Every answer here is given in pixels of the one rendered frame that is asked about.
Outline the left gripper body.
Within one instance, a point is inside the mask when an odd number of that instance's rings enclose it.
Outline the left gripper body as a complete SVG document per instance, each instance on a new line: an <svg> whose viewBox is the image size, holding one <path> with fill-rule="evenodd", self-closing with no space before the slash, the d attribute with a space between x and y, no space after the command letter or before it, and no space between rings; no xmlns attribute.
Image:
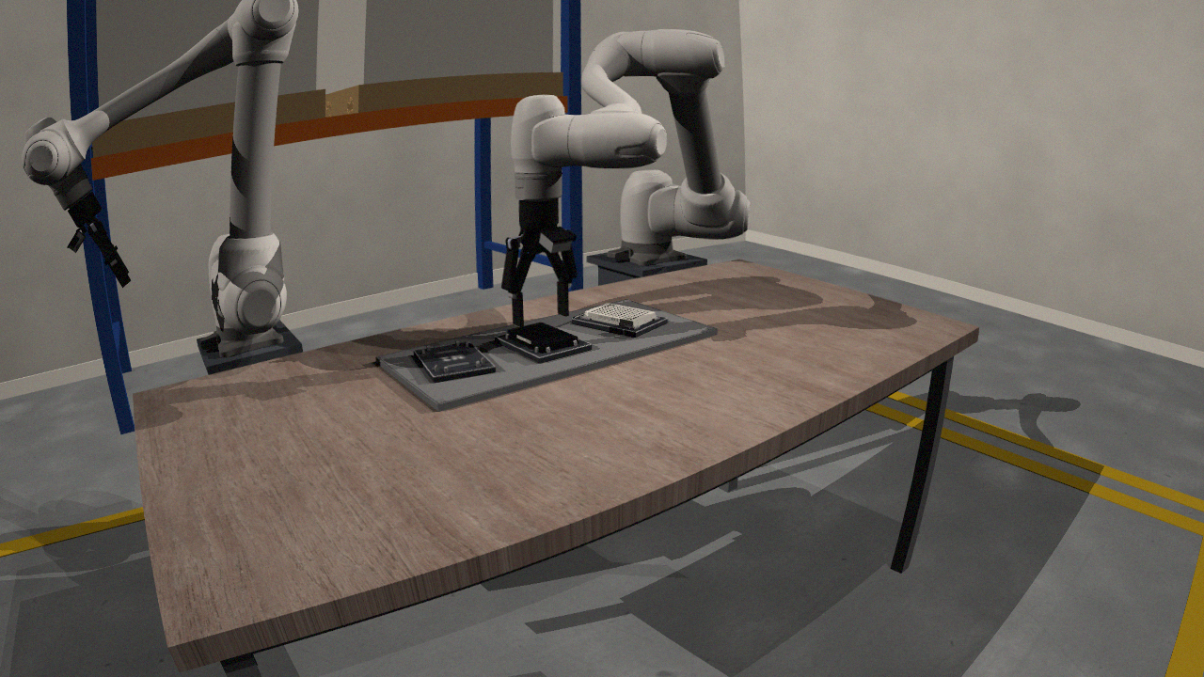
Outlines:
<svg viewBox="0 0 1204 677"><path fill-rule="evenodd" d="M519 226L523 235L523 247L531 251L533 241L539 237L539 228L557 226L559 199L550 201L526 202L519 200Z"/></svg>

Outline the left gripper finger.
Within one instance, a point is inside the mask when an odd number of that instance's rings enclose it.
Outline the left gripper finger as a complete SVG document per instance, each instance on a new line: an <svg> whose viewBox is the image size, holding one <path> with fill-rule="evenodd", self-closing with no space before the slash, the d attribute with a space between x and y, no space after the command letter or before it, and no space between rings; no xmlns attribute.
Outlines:
<svg viewBox="0 0 1204 677"><path fill-rule="evenodd" d="M523 247L520 259L517 261L517 248L520 247L520 243L523 243L523 235L506 239L506 264L502 283L500 283L500 287L508 292L508 296L513 298L513 324L517 326L524 326L521 289L526 276L529 275L531 261L536 258L536 253L539 247L539 237L535 239L530 253L525 247Z"/></svg>
<svg viewBox="0 0 1204 677"><path fill-rule="evenodd" d="M557 314L569 316L569 300L568 289L572 285L572 279L577 277L576 267L576 254L573 254L572 245L569 251L561 251L561 257L559 253L545 252L547 258L553 265L554 273L557 276ZM562 259L562 261L561 261ZM568 266L568 267L567 267Z"/></svg>

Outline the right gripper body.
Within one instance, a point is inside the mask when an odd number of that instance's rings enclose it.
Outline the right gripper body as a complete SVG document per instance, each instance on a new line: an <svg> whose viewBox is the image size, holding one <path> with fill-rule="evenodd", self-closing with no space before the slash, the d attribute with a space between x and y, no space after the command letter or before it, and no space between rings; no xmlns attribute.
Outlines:
<svg viewBox="0 0 1204 677"><path fill-rule="evenodd" d="M94 196L93 192L82 198L78 204L73 204L73 207L69 208L67 212L71 214L75 226L88 226L96 220L95 214L102 211L102 205L100 205ZM98 220L96 220L98 222Z"/></svg>

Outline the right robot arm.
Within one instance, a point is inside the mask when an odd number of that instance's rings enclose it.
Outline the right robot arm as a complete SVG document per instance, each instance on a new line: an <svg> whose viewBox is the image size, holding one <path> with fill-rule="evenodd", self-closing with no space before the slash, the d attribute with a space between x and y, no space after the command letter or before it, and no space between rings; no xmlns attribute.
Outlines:
<svg viewBox="0 0 1204 677"><path fill-rule="evenodd" d="M48 186L66 211L93 190L81 163L98 137L202 73L238 66L230 234L216 237L208 258L216 331L199 340L201 351L219 351L220 358L283 342L275 325L287 306L287 287L282 245L271 232L271 196L281 66L297 17L296 0L242 0L228 20L163 71L83 118L43 118L24 135L26 178Z"/></svg>

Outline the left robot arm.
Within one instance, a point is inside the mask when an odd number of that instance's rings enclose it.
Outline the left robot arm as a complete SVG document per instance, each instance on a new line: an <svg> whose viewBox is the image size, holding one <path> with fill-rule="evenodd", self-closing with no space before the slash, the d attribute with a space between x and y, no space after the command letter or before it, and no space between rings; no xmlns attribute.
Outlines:
<svg viewBox="0 0 1204 677"><path fill-rule="evenodd" d="M565 166L638 167L657 161L667 145L665 128L613 83L622 76L656 76L668 92L687 178L678 187L659 170L628 175L621 194L621 249L607 257L648 266L687 258L673 251L673 236L744 234L750 201L720 173L706 95L722 66L722 46L704 33L659 29L603 39L582 76L584 92L603 108L563 114L554 95L517 104L510 131L517 200L561 198Z"/></svg>

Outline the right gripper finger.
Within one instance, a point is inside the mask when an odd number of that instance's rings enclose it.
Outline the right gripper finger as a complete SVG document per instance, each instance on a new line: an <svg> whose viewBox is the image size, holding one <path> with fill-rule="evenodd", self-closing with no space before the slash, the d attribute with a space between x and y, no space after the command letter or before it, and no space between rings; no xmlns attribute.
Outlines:
<svg viewBox="0 0 1204 677"><path fill-rule="evenodd" d="M106 239L107 239L107 241L110 242L110 237L107 237L107 236L106 236ZM112 245L112 243L110 243L110 247L111 247L111 248L112 248L113 251L116 251L116 257L118 257L118 252L117 252L117 249L118 249L118 248L117 248L117 246L116 246L116 245ZM128 271L128 269L126 269L125 264L123 264L123 259L120 259L120 257L118 257L118 259L119 259L119 261L120 261L120 265L123 265L124 270L126 271L126 273L129 273L129 271Z"/></svg>
<svg viewBox="0 0 1204 677"><path fill-rule="evenodd" d="M99 224L99 226L98 226L98 224ZM110 242L106 239L107 235L104 234L102 220L100 220L99 223L96 223L96 220L94 220L93 224L92 224L92 226L87 226L87 234L89 234L93 237L94 243L98 245L98 247L100 248L100 251L102 251L102 253L104 253L104 265L107 265L107 264L110 265L110 267L113 271L113 273L116 273L116 278L118 279L120 287L124 287L130 281L132 281L126 275L126 271L124 270L123 265L120 265L120 261L118 260L118 257L116 257L116 251L111 249Z"/></svg>

